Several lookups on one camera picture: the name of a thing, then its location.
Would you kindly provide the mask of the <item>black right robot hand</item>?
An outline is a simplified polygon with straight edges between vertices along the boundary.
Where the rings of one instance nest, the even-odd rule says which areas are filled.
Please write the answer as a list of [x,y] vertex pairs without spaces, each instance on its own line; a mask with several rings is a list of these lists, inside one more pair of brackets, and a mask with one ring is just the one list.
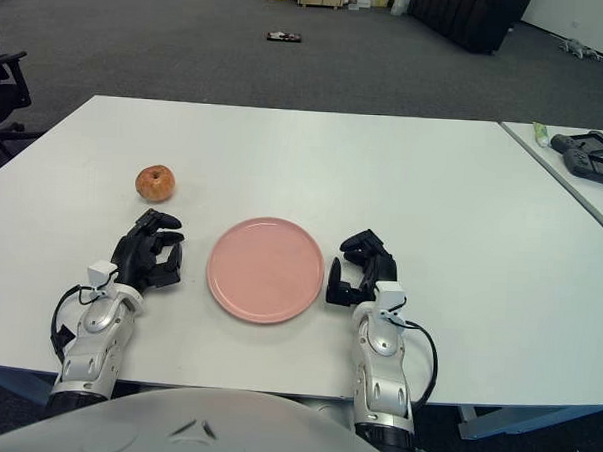
[[347,238],[340,249],[344,259],[362,270],[360,285],[355,288],[341,280],[341,263],[333,259],[328,275],[325,300],[339,306],[359,305],[375,300],[378,281],[396,281],[397,264],[381,239],[370,229]]

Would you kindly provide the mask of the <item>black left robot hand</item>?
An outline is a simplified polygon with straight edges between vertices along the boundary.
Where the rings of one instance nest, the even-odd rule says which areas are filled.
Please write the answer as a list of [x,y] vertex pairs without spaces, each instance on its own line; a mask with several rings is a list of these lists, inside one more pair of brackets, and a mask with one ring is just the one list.
[[117,266],[116,283],[143,294],[180,282],[181,222],[173,215],[149,208],[134,223],[114,249],[111,262]]

